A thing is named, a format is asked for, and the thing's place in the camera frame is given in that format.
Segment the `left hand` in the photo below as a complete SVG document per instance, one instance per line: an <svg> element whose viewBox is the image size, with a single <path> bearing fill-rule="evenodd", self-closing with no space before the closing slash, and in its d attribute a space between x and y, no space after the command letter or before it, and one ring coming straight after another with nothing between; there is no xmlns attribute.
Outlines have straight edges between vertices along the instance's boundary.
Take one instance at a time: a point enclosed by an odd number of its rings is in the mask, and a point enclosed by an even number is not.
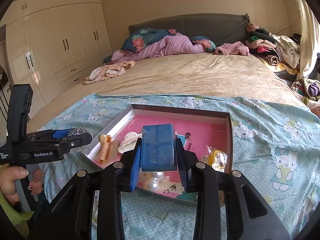
<svg viewBox="0 0 320 240"><path fill-rule="evenodd" d="M29 175L29 171L23 167L1 165L0 185L4 198L10 205L20 201L16 192L15 181L24 179Z"/></svg>

